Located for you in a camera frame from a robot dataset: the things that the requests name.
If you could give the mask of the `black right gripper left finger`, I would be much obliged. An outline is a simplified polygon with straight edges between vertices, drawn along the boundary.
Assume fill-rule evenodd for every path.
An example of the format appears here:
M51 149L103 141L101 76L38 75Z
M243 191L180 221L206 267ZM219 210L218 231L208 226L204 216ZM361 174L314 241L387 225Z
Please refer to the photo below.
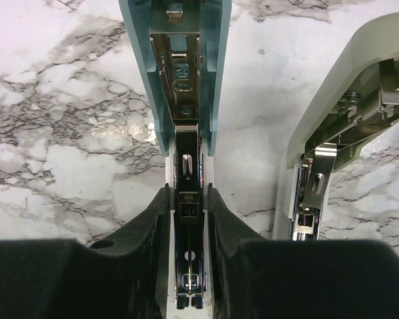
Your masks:
M170 191L87 247L74 239L0 240L0 318L164 318Z

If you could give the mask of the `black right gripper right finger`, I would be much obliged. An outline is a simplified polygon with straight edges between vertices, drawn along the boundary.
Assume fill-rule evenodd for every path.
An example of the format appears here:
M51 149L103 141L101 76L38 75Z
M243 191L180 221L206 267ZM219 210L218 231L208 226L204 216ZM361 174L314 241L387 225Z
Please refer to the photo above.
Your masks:
M399 257L369 240L271 241L207 191L214 318L399 318Z

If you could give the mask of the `light blue stapler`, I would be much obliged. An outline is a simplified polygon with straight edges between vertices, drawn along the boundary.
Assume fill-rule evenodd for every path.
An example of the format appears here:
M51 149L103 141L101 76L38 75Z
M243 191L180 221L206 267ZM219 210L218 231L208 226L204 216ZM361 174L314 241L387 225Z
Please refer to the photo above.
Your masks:
M121 1L132 50L166 157L178 310L202 309L204 227L213 181L230 1Z

